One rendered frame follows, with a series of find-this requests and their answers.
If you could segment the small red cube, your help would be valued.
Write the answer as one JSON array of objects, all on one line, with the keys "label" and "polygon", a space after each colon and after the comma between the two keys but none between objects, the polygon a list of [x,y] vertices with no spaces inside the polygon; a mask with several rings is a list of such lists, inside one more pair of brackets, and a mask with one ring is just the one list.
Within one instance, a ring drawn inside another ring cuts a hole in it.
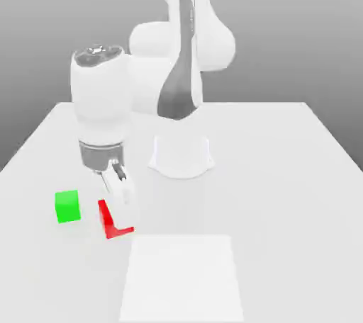
[{"label": "small red cube", "polygon": [[114,225],[114,221],[111,215],[108,205],[105,200],[98,200],[99,214],[101,218],[101,224],[104,228],[104,232],[107,239],[113,239],[126,234],[130,234],[135,231],[134,226],[118,229]]}]

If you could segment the small green cube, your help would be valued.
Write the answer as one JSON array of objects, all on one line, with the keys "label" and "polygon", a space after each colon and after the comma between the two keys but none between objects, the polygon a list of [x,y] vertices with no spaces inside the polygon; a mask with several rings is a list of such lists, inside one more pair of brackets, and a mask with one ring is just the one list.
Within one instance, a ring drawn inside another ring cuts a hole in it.
[{"label": "small green cube", "polygon": [[81,219],[79,196],[77,190],[55,193],[55,212],[59,223],[73,222]]}]

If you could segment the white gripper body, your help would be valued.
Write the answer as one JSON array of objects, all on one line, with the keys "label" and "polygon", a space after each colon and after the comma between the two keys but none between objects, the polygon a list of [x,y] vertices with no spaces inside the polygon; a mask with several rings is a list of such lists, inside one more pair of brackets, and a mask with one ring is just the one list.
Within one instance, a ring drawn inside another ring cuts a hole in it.
[{"label": "white gripper body", "polygon": [[131,179],[111,183],[106,177],[102,178],[104,196],[116,228],[136,229],[139,220],[138,200],[135,186]]}]

